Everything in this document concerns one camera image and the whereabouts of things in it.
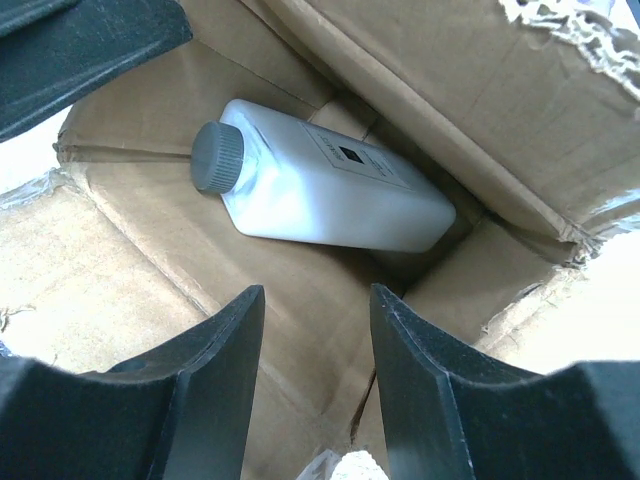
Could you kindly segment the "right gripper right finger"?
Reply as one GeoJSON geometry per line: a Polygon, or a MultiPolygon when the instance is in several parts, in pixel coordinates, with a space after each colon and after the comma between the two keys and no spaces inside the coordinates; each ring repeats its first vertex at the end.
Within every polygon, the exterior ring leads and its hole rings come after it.
{"type": "Polygon", "coordinates": [[[394,479],[635,479],[639,365],[541,375],[422,319],[386,286],[370,329],[394,479]]]}

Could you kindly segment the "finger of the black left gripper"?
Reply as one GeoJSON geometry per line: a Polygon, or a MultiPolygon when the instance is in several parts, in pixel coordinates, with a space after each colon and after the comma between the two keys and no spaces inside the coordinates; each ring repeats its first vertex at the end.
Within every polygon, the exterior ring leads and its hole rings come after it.
{"type": "Polygon", "coordinates": [[[4,1],[1,139],[193,37],[176,1],[4,1]]]}

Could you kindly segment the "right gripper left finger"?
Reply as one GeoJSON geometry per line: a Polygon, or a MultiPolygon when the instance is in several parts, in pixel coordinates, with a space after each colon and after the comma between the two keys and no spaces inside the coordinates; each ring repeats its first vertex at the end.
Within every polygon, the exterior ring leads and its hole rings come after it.
{"type": "Polygon", "coordinates": [[[265,319],[261,286],[106,372],[1,362],[5,479],[237,479],[265,319]]]}

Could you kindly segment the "white bottle grey cap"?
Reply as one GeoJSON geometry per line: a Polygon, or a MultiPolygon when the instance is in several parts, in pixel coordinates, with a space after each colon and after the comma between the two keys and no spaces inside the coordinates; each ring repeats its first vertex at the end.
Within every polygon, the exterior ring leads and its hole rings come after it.
{"type": "Polygon", "coordinates": [[[240,99],[200,128],[190,173],[252,237],[422,253],[456,219],[451,201],[404,158],[240,99]]]}

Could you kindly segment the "brown taped cardboard box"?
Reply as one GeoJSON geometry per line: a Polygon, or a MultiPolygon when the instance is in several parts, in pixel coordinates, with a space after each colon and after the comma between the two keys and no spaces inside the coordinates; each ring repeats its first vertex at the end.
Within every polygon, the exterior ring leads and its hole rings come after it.
{"type": "Polygon", "coordinates": [[[242,475],[379,438],[369,287],[474,340],[636,213],[639,38],[554,1],[187,1],[191,42],[70,111],[66,182],[1,216],[1,347],[104,370],[266,290],[242,475]],[[403,154],[460,213],[428,254],[245,237],[187,182],[241,97],[403,154]]]}

